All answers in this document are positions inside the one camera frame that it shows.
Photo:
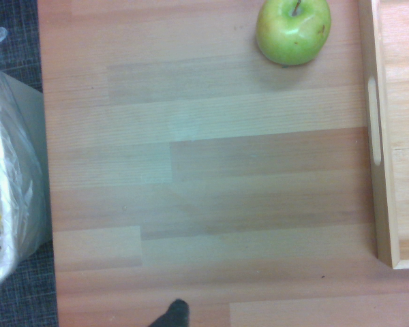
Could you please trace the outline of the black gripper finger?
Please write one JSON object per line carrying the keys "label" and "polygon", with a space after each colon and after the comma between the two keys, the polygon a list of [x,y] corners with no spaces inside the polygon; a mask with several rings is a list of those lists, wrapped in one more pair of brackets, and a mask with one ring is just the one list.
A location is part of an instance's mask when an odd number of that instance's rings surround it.
{"label": "black gripper finger", "polygon": [[167,311],[159,316],[149,327],[188,327],[190,324],[190,308],[182,299],[176,299]]}

